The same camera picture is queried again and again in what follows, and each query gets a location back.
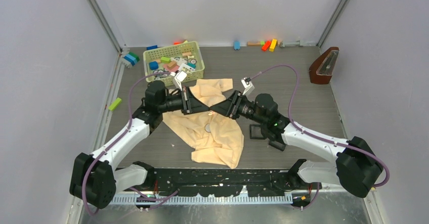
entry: gray floor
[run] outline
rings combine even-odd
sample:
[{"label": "gray floor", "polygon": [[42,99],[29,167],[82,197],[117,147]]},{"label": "gray floor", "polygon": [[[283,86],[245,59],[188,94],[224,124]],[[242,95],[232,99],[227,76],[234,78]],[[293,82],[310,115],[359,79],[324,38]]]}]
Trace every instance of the gray floor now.
[{"label": "gray floor", "polygon": [[107,206],[96,217],[82,213],[80,223],[146,224],[367,224],[371,223],[362,199],[347,192],[320,193],[301,212],[289,205],[184,205],[161,206],[138,212],[135,206]]},{"label": "gray floor", "polygon": [[[142,55],[144,49],[133,49]],[[270,66],[289,64],[294,66],[300,75],[300,84],[292,105],[292,114],[300,124],[331,135],[344,137],[337,109],[329,85],[311,84],[308,68],[320,56],[317,47],[291,47],[275,52],[262,52],[259,47],[242,47],[235,51],[232,47],[202,47],[201,54],[205,62],[204,78],[232,78],[234,89],[243,90],[240,79],[253,76]],[[107,133],[107,140],[112,138],[127,122],[127,99],[130,87],[144,76],[143,63],[131,69],[125,69],[120,84],[118,97],[121,105],[113,112]],[[142,82],[132,95],[133,111],[140,105],[144,96],[146,82]],[[287,115],[287,105],[295,84],[295,75],[288,68],[275,69],[261,75],[253,81],[255,90],[249,99],[253,100],[259,93],[270,93],[279,105],[279,111]],[[297,159],[306,158],[312,161],[323,161],[307,151],[296,147],[287,147],[280,152],[268,147],[267,141],[251,140],[249,124],[245,118],[237,120],[244,134],[244,149],[238,168],[290,168]],[[142,161],[154,167],[224,167],[221,165],[195,163],[191,161],[193,149],[184,143],[165,124],[156,132],[138,144],[122,161],[120,166],[129,166],[134,161]]]}]

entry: yellow block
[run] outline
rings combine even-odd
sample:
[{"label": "yellow block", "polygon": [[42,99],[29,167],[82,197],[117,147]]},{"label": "yellow block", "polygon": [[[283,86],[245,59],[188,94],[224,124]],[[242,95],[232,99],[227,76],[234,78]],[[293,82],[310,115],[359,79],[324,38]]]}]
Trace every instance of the yellow block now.
[{"label": "yellow block", "polygon": [[271,41],[271,45],[270,45],[270,51],[271,51],[271,52],[274,52],[274,48],[276,47],[276,45],[277,45],[277,40],[274,38],[274,39]]}]

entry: white wall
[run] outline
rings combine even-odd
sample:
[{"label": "white wall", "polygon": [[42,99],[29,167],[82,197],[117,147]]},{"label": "white wall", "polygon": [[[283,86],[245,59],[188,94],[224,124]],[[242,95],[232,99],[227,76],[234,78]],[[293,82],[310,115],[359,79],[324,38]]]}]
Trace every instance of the white wall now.
[{"label": "white wall", "polygon": [[97,0],[121,44],[319,40],[339,0]]},{"label": "white wall", "polygon": [[0,223],[65,223],[117,58],[86,0],[0,0]]},{"label": "white wall", "polygon": [[350,0],[323,46],[349,137],[390,167],[379,188],[391,223],[429,218],[429,0]]}]

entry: blue block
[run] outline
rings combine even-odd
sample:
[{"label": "blue block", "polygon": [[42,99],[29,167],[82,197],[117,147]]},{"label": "blue block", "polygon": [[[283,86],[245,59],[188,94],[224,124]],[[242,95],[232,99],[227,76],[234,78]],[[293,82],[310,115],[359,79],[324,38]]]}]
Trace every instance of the blue block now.
[{"label": "blue block", "polygon": [[153,50],[153,49],[157,49],[158,48],[158,46],[149,46],[149,47],[146,47],[146,50],[148,51],[148,50]]},{"label": "blue block", "polygon": [[132,66],[135,66],[137,64],[137,59],[134,58],[132,55],[128,54],[126,56],[124,56],[124,59],[126,59],[127,61],[129,61],[131,63]]},{"label": "blue block", "polygon": [[153,71],[153,70],[156,70],[156,69],[158,69],[158,62],[156,62],[156,61],[152,61],[152,62],[150,62],[149,63],[149,68]]},{"label": "blue block", "polygon": [[234,41],[234,49],[236,51],[240,49],[240,42],[238,40]]}]

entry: wooden floor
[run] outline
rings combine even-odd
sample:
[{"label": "wooden floor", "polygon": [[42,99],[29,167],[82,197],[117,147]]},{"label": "wooden floor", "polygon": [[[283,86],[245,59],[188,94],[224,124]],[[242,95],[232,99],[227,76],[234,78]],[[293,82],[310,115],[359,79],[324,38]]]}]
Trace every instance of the wooden floor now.
[{"label": "wooden floor", "polygon": [[[140,56],[144,50],[144,48],[134,48],[132,52]],[[243,91],[240,79],[253,76],[273,65],[292,65],[300,76],[299,87],[292,105],[293,119],[324,134],[344,137],[330,85],[310,83],[308,68],[320,56],[317,47],[277,48],[273,53],[262,52],[259,47],[242,47],[239,51],[233,50],[232,47],[202,47],[201,54],[205,63],[204,78],[232,78],[234,89],[240,91]],[[118,97],[122,98],[123,102],[113,112],[107,140],[125,126],[128,119],[128,92],[130,87],[143,76],[142,61],[131,69],[125,69],[118,92]],[[195,82],[186,83],[186,85],[194,84]],[[270,93],[279,105],[279,112],[287,116],[289,99],[295,85],[293,71],[286,67],[276,68],[256,78],[253,84],[255,90],[248,97],[249,99],[254,100],[260,93]],[[140,105],[146,85],[146,81],[143,81],[134,90],[132,111]],[[225,92],[226,97],[231,93],[232,91]],[[280,152],[268,147],[267,140],[251,140],[249,124],[252,121],[240,117],[237,122],[244,135],[244,149],[238,168],[288,169],[300,158],[323,161],[320,157],[300,148],[288,146],[284,152]],[[193,162],[191,161],[192,151],[191,147],[162,123],[151,136],[139,143],[125,157],[120,166],[129,166],[134,161],[142,161],[154,167],[225,167]]]}]

